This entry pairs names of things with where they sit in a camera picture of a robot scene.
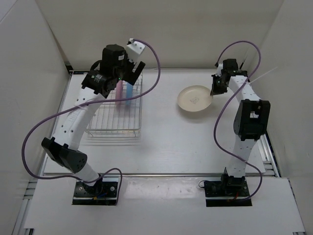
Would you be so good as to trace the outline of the cream plate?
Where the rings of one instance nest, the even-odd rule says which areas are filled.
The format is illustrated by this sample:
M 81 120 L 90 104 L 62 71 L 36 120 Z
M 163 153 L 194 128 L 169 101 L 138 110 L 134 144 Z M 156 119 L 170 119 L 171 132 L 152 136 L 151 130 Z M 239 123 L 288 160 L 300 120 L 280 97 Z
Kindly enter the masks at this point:
M 177 97 L 178 106 L 187 112 L 203 111 L 211 105 L 212 101 L 211 90 L 201 85 L 184 88 Z

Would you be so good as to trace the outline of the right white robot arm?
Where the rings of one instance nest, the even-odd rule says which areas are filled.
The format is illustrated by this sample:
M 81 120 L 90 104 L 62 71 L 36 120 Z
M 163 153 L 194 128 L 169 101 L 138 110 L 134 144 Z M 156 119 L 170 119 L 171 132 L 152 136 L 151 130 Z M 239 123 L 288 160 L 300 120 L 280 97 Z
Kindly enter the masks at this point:
M 239 102 L 233 123 L 236 139 L 232 153 L 240 159 L 230 160 L 220 182 L 221 193 L 230 196 L 244 185 L 246 162 L 257 140 L 267 130 L 270 102 L 262 100 L 246 82 L 247 71 L 239 69 L 236 59 L 223 60 L 212 78 L 212 96 L 231 89 Z

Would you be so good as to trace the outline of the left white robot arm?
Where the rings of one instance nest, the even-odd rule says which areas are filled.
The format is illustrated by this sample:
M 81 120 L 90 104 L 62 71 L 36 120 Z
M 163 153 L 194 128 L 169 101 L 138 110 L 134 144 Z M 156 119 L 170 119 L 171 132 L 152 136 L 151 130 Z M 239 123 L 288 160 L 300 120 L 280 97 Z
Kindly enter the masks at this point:
M 145 66 L 137 61 L 144 49 L 145 45 L 137 41 L 128 42 L 125 47 L 107 45 L 102 51 L 102 59 L 91 66 L 82 82 L 76 109 L 68 113 L 52 138 L 42 141 L 48 156 L 83 180 L 86 191 L 92 196 L 99 195 L 103 187 L 99 174 L 87 163 L 87 155 L 78 150 L 82 136 L 100 107 L 99 101 L 107 98 L 120 80 L 136 82 Z

